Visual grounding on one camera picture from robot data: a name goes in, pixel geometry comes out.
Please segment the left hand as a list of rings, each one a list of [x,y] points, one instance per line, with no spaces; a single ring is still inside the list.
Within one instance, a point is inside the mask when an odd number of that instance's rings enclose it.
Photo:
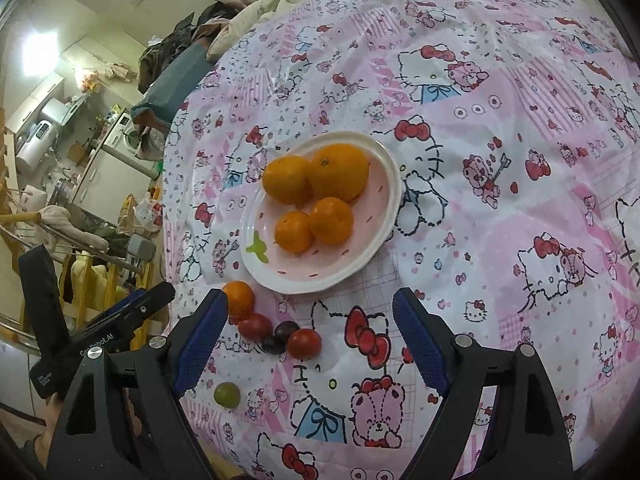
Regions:
[[[43,435],[51,440],[53,434],[55,432],[56,424],[58,423],[58,418],[62,412],[62,408],[64,405],[64,401],[60,399],[60,397],[55,393],[53,396],[46,401],[46,406],[43,410],[43,419],[46,423],[46,430],[44,430]]]

